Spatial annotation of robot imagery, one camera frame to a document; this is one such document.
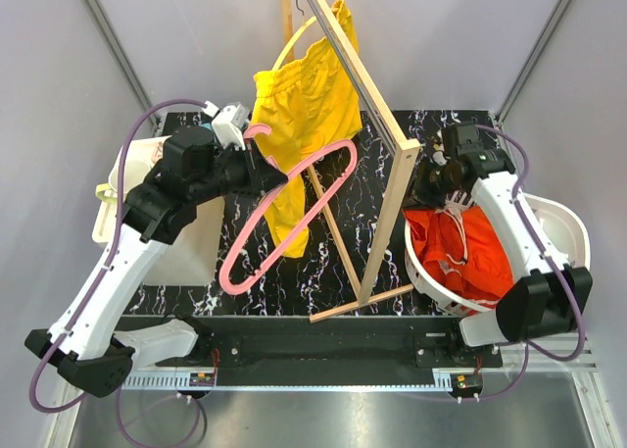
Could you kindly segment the pink plastic hanger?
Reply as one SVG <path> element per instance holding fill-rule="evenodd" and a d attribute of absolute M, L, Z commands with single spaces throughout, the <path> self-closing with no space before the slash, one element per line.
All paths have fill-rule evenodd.
<path fill-rule="evenodd" d="M 327 206 L 357 166 L 359 155 L 353 138 L 358 132 L 356 127 L 351 127 L 343 134 L 334 133 L 326 137 L 316 134 L 313 139 L 299 147 L 281 147 L 277 144 L 278 137 L 272 133 L 269 125 L 253 124 L 247 128 L 244 138 L 261 142 L 263 158 L 269 160 L 273 167 L 279 168 L 282 174 L 286 174 L 287 182 L 272 189 L 261 200 L 234 240 L 218 274 L 218 282 L 223 291 L 231 296 L 240 295 L 256 284 L 282 256 L 302 256 L 309 237 L 309 223 Z M 313 206 L 307 208 L 302 173 L 325 156 L 339 150 L 348 151 L 347 167 L 323 191 Z M 231 270 L 261 219 L 268 225 L 274 249 L 251 275 L 240 283 L 234 283 L 231 281 Z"/>

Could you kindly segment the orange shorts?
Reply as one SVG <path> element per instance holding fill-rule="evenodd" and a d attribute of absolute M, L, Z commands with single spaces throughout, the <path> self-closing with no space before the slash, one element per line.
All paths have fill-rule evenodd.
<path fill-rule="evenodd" d="M 506 252 L 479 207 L 406 209 L 404 216 L 413 252 L 440 285 L 489 308 L 513 287 Z"/>

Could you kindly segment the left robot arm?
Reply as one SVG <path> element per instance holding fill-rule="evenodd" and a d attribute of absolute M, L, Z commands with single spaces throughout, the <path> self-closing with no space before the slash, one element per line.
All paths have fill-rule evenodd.
<path fill-rule="evenodd" d="M 269 126 L 252 124 L 243 146 L 223 146 L 211 128 L 189 126 L 164 141 L 161 159 L 127 193 L 112 241 L 68 310 L 25 339 L 42 365 L 51 364 L 66 382 L 102 398 L 133 370 L 174 358 L 199 366 L 210 358 L 211 331 L 193 318 L 127 332 L 116 326 L 138 285 L 196 220 L 200 205 L 230 193 L 269 193 L 286 183 L 286 174 L 257 146 L 260 133 L 269 134 Z"/>

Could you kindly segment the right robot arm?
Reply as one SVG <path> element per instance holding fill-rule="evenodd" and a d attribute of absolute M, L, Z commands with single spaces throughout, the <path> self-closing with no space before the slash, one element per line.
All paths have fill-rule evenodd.
<path fill-rule="evenodd" d="M 487 147 L 483 129 L 444 128 L 443 161 L 418 164 L 403 206 L 410 276 L 419 291 L 440 291 L 441 309 L 460 318 L 444 344 L 454 365 L 470 364 L 480 346 L 535 345 L 571 331 L 580 352 L 589 267 L 543 230 L 522 191 L 528 172 L 504 149 Z"/>

